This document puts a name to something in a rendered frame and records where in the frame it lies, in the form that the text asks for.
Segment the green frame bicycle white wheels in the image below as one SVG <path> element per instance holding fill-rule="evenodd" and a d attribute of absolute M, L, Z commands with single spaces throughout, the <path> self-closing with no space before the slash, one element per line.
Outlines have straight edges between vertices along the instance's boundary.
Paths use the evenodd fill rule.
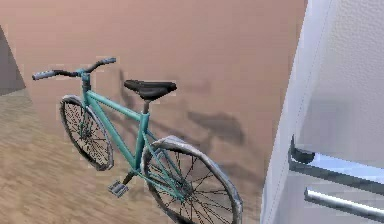
<path fill-rule="evenodd" d="M 116 59 L 105 58 L 76 71 L 35 73 L 37 81 L 55 76 L 79 78 L 82 94 L 68 94 L 60 101 L 60 117 L 67 136 L 79 154 L 98 171 L 114 165 L 117 148 L 130 166 L 124 180 L 108 190 L 116 197 L 128 191 L 134 178 L 143 179 L 158 207 L 176 224 L 243 224 L 243 202 L 229 177 L 198 148 L 170 135 L 157 138 L 149 130 L 150 103 L 175 91 L 173 82 L 126 80 L 124 86 L 144 101 L 133 111 L 92 90 L 91 73 Z M 108 107 L 138 123 L 135 149 L 131 151 L 103 108 Z"/>

